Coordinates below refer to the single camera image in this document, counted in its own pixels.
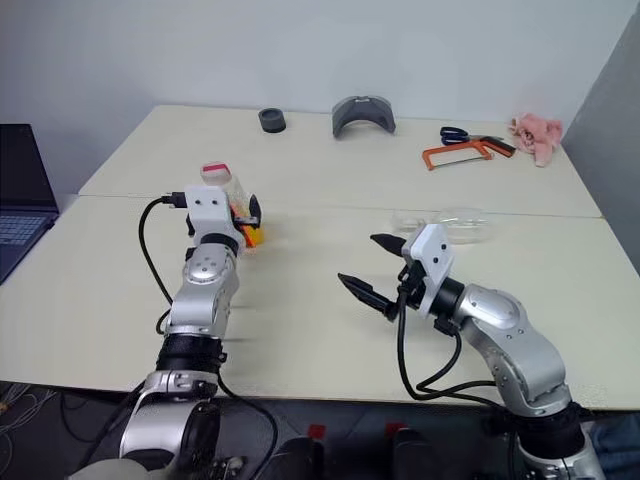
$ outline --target orange handle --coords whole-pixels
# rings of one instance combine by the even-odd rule
[[[435,155],[437,153],[452,152],[454,150],[463,150],[465,148],[475,148],[480,153],[480,155],[485,158],[485,160],[491,160],[492,158],[491,153],[487,152],[487,150],[484,148],[484,144],[481,141],[472,140],[471,142],[456,143],[454,145],[447,145],[445,147],[429,148],[422,152],[422,159],[424,160],[424,163],[427,164],[427,168],[429,170],[433,170],[437,167],[437,165],[434,165],[431,161],[431,155]]]

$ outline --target pink cloth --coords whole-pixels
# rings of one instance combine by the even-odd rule
[[[516,137],[516,147],[523,152],[533,153],[536,167],[546,167],[551,162],[553,149],[560,145],[562,122],[527,113],[513,119],[511,132]]]

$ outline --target red object on floor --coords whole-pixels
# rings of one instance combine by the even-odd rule
[[[314,440],[322,440],[325,433],[327,433],[327,427],[324,425],[309,425],[309,430],[307,430],[307,436]]]
[[[384,436],[391,438],[402,428],[407,428],[404,423],[387,423],[384,427]]]

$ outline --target gray wall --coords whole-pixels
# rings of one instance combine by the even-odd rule
[[[636,270],[640,272],[638,10],[629,21],[562,143]]]
[[[159,103],[573,119],[637,0],[0,0],[0,122],[77,191]]]

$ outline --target floor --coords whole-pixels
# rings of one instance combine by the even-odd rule
[[[74,440],[65,431],[60,400],[60,395],[52,398],[32,421],[11,434],[13,456],[2,480],[61,479],[75,470],[87,444]],[[84,397],[66,394],[66,416],[76,435],[90,438],[112,412],[114,403],[83,402]],[[385,432],[399,424],[411,426],[434,440],[441,457],[448,459],[445,478],[506,478],[507,441],[503,436],[491,438],[483,433],[487,415],[481,409],[328,401],[260,403],[277,419],[279,445],[306,435],[311,425],[326,427],[323,443],[328,478],[388,478],[389,436]],[[269,425],[243,404],[221,400],[221,406],[219,457],[246,457],[240,478],[249,478],[269,444]],[[123,429],[124,423],[105,439],[94,461],[117,455]],[[0,465],[7,458],[6,453],[6,443],[0,442]],[[474,476],[480,472],[495,476]]]

